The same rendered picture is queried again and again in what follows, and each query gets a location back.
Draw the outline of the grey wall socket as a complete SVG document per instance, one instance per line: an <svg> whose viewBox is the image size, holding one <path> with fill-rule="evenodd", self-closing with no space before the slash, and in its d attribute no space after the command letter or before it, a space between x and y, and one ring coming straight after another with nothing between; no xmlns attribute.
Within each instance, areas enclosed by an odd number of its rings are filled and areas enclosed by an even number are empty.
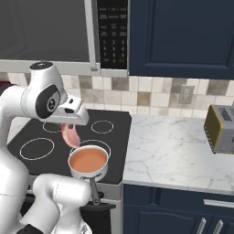
<svg viewBox="0 0 234 234"><path fill-rule="evenodd" d="M183 85L179 94L180 104L190 104L192 102L194 86Z"/></svg>

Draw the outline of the orange marinade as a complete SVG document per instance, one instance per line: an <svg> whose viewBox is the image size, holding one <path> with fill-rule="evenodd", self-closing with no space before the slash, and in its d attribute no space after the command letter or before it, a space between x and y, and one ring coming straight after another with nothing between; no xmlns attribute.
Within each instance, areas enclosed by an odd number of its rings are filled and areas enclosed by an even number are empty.
<svg viewBox="0 0 234 234"><path fill-rule="evenodd" d="M107 162L106 153L99 149L84 149L70 158L70 166L80 173L91 173L100 170Z"/></svg>

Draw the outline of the navy drawer front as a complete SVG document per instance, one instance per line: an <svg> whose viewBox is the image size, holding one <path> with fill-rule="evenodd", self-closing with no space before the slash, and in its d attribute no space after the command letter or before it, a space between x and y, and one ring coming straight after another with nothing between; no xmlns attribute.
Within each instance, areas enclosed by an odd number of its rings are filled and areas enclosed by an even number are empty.
<svg viewBox="0 0 234 234"><path fill-rule="evenodd" d="M168 188L160 188L159 194L159 207L234 217L234 208L215 207L204 204L205 199L234 203L234 196Z"/></svg>

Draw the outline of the navy wall cupboard door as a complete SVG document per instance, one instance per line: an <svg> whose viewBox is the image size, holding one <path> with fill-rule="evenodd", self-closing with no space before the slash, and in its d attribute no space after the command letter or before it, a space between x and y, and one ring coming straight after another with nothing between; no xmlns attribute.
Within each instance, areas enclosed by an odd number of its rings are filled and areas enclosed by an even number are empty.
<svg viewBox="0 0 234 234"><path fill-rule="evenodd" d="M131 0L129 71L234 80L234 0Z"/></svg>

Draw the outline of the steel microwave oven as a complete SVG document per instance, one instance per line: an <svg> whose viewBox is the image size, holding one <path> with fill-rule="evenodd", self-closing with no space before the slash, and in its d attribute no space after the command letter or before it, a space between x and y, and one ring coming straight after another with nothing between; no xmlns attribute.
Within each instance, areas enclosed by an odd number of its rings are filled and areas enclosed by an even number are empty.
<svg viewBox="0 0 234 234"><path fill-rule="evenodd" d="M61 74L128 76L128 0L97 0L101 68L90 70L84 0L0 0L0 71L50 61Z"/></svg>

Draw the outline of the pink raw steak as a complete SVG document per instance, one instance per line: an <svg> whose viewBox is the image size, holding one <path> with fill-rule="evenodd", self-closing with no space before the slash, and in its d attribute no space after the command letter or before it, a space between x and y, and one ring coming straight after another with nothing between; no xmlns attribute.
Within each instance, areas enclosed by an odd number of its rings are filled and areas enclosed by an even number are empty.
<svg viewBox="0 0 234 234"><path fill-rule="evenodd" d="M76 131L75 124L61 125L62 138L69 147L79 148L80 147L80 137Z"/></svg>

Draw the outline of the dark red object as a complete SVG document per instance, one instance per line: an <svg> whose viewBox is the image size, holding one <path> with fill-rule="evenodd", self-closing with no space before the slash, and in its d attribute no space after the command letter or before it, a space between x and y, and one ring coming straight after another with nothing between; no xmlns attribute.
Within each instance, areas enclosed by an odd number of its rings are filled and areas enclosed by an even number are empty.
<svg viewBox="0 0 234 234"><path fill-rule="evenodd" d="M12 83L10 81L0 80L0 96L7 88L11 86L12 86Z"/></svg>

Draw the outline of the black hob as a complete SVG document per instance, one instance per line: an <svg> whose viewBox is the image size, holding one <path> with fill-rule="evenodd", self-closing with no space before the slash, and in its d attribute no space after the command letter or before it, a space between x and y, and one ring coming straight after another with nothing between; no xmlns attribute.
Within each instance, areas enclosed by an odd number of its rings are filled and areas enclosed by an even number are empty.
<svg viewBox="0 0 234 234"><path fill-rule="evenodd" d="M108 172L101 181L117 185L122 181L132 117L129 112L104 110L90 110L89 116L87 125L76 127L80 144L105 149L110 158ZM73 149L65 144L55 123L29 121L7 148L25 164L32 176L70 175L68 158Z"/></svg>

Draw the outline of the navy base cupboard door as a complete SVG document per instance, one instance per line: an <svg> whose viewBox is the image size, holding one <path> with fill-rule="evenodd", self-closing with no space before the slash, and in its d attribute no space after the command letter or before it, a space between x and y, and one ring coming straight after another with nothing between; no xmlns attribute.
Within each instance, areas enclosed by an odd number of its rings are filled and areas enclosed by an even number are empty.
<svg viewBox="0 0 234 234"><path fill-rule="evenodd" d="M213 234L218 221L222 220L224 225L219 234L234 234L234 218L228 217L213 217L212 225L210 226L210 234Z"/></svg>
<svg viewBox="0 0 234 234"><path fill-rule="evenodd" d="M207 220L202 234L207 234L210 215L124 205L123 234L197 234L202 218Z"/></svg>

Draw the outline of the yellow and grey toaster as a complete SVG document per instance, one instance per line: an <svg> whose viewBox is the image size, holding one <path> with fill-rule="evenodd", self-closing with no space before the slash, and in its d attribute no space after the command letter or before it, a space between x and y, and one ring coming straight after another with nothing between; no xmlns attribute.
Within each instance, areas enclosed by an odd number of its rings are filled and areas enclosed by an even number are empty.
<svg viewBox="0 0 234 234"><path fill-rule="evenodd" d="M234 154L234 106L210 105L204 131L214 154Z"/></svg>

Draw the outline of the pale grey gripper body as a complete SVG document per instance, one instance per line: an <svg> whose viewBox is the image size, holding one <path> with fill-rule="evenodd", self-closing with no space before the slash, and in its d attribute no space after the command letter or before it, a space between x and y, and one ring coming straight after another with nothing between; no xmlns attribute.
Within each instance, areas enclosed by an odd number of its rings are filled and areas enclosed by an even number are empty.
<svg viewBox="0 0 234 234"><path fill-rule="evenodd" d="M58 118L62 123L86 125L89 121L89 114L82 103L72 103L59 105Z"/></svg>

